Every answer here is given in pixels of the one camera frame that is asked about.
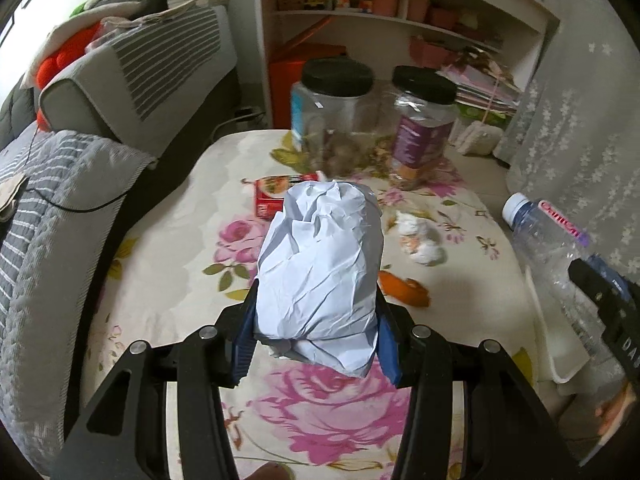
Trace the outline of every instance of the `metal screw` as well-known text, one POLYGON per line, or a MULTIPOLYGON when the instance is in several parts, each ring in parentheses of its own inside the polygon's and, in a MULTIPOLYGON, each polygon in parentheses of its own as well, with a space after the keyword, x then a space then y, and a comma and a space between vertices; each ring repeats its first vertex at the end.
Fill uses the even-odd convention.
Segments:
POLYGON ((487 339, 484 342, 484 349, 489 352, 489 354, 497 354, 501 348, 500 343, 493 339, 487 339))
POLYGON ((213 325, 203 326, 198 332, 200 339, 213 339, 218 335, 218 330, 213 325))
POLYGON ((411 333, 418 339, 427 339, 431 335, 431 329, 426 325, 416 325, 411 333))
POLYGON ((131 343, 129 351, 132 354, 142 354, 146 350, 146 343, 144 341, 135 341, 131 343))

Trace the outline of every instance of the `pink pot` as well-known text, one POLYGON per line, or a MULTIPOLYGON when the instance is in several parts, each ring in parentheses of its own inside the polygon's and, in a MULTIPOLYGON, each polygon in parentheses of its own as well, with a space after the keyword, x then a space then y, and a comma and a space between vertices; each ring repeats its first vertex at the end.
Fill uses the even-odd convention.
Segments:
POLYGON ((451 54, 451 51, 443 46, 427 43, 414 36, 409 44, 409 54, 417 66, 439 70, 451 54))
POLYGON ((373 0, 372 12, 379 16, 394 18, 396 14, 398 14, 398 1, 399 0, 373 0))
POLYGON ((431 0, 409 0, 409 10, 406 18, 410 22, 424 23, 429 5, 431 5, 431 0))
POLYGON ((431 7, 429 11, 429 23, 434 27, 446 28, 451 30, 458 20, 458 12, 456 10, 440 9, 431 7))

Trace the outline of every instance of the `black cable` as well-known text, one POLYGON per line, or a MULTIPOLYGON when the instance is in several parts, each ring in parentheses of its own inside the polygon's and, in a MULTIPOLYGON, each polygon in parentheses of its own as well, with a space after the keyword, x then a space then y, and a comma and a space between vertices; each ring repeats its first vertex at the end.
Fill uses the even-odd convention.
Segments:
MULTIPOLYGON (((27 158, 24 160, 24 164, 20 167, 20 170, 22 168, 24 168, 27 165, 27 162, 29 161, 29 159, 31 158, 31 149, 33 148, 33 141, 36 138, 36 135, 38 134, 38 132, 40 131, 39 128, 36 127, 36 132, 33 134, 33 137, 31 137, 31 142, 29 144, 29 151, 27 152, 27 158)), ((53 207, 57 207, 58 209, 65 211, 67 213, 94 213, 96 211, 100 211, 100 209, 104 209, 105 207, 110 206, 111 204, 113 204, 114 202, 117 202, 118 200, 120 200, 121 198, 125 197, 127 195, 127 193, 129 192, 129 189, 127 189, 126 191, 124 191, 123 193, 120 193, 116 198, 113 198, 111 200, 109 200, 108 202, 96 206, 96 207, 92 207, 90 209, 74 209, 72 207, 66 207, 63 206, 62 204, 56 204, 55 202, 53 202, 52 200, 50 200, 49 198, 47 198, 43 192, 41 192, 38 188, 33 187, 31 189, 25 189, 24 192, 28 192, 28 191, 34 191, 36 192, 39 197, 41 199, 43 199, 47 204, 49 204, 50 206, 53 207)))
POLYGON ((96 211, 100 211, 100 209, 104 209, 105 207, 110 206, 114 202, 117 202, 118 200, 126 196, 127 193, 129 192, 129 190, 127 189, 126 191, 120 193, 116 198, 112 198, 108 202, 96 207, 92 207, 91 209, 73 209, 71 207, 65 207, 63 205, 52 202, 46 196, 44 196, 43 192, 41 192, 39 189, 35 187, 33 189, 26 189, 24 192, 27 192, 27 191, 35 191, 40 196, 40 198, 43 199, 47 204, 52 205, 53 207, 57 207, 58 209, 62 209, 62 211, 66 211, 68 213, 94 213, 96 211))

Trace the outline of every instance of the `orange object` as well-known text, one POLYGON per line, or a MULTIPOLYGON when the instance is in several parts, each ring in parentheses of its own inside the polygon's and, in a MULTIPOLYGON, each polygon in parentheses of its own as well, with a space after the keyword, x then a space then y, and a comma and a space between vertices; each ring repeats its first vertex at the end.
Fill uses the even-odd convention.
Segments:
POLYGON ((406 18, 410 22, 424 23, 431 0, 409 0, 409 9, 406 18))
POLYGON ((443 46, 427 43, 422 38, 412 36, 409 44, 409 55, 417 66, 423 68, 433 68, 440 70, 446 60, 449 58, 451 51, 443 46))
POLYGON ((431 7, 429 11, 429 23, 434 27, 451 30, 456 25, 458 18, 459 14, 456 10, 431 7))
POLYGON ((51 131, 51 126, 49 126, 49 123, 47 123, 47 120, 44 118, 42 110, 38 110, 38 113, 36 114, 36 124, 38 125, 38 129, 43 132, 51 131))
POLYGON ((302 43, 291 49, 284 58, 269 63, 274 128, 287 130, 291 127, 291 87, 302 78, 305 63, 309 59, 346 54, 345 46, 302 43))
MULTIPOLYGON (((48 85, 63 68, 72 64, 76 59, 84 56, 84 49, 91 43, 95 33, 98 32, 100 22, 91 27, 84 28, 76 32, 71 38, 65 41, 53 54, 47 57, 41 64, 36 74, 36 86, 42 90, 48 85)), ((51 127, 47 123, 42 110, 38 110, 36 122, 39 129, 50 132, 51 127)))
POLYGON ((429 291, 411 278, 403 280, 391 272, 380 270, 378 279, 382 292, 387 296, 393 296, 404 304, 419 308, 427 308, 431 304, 429 291))
POLYGON ((372 12, 379 16, 394 18, 398 13, 398 2, 400 0, 373 0, 372 12))
POLYGON ((305 43, 306 40, 311 38, 316 32, 318 32, 325 25, 328 25, 334 20, 333 16, 325 16, 322 20, 315 22, 311 27, 306 28, 300 34, 294 36, 289 41, 279 46, 272 54, 271 61, 279 61, 287 57, 297 46, 305 43))
POLYGON ((360 2, 358 3, 358 8, 360 9, 360 12, 371 14, 373 9, 373 2, 371 0, 360 0, 360 2))

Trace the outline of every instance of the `white curtain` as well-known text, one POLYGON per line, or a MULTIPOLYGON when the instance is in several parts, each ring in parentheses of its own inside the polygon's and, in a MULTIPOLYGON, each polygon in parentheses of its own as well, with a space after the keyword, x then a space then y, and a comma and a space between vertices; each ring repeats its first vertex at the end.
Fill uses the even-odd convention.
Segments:
POLYGON ((640 278, 640 54, 607 0, 559 0, 561 25, 495 156, 507 184, 555 203, 594 252, 640 278))

